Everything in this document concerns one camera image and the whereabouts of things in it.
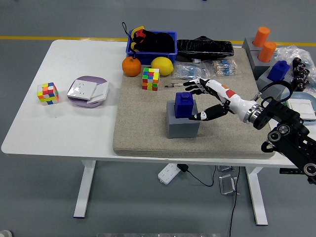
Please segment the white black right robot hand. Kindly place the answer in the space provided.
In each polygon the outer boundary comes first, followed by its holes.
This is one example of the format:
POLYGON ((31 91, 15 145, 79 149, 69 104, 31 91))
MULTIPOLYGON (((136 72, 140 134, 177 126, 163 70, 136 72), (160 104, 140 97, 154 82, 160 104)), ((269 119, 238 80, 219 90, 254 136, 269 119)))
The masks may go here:
POLYGON ((255 101, 242 99, 234 91, 213 79, 197 78, 183 83, 186 91, 192 94, 209 94, 216 97, 221 103, 204 111, 192 115, 190 120, 209 121, 226 115, 228 112, 238 115, 244 123, 249 123, 255 101))

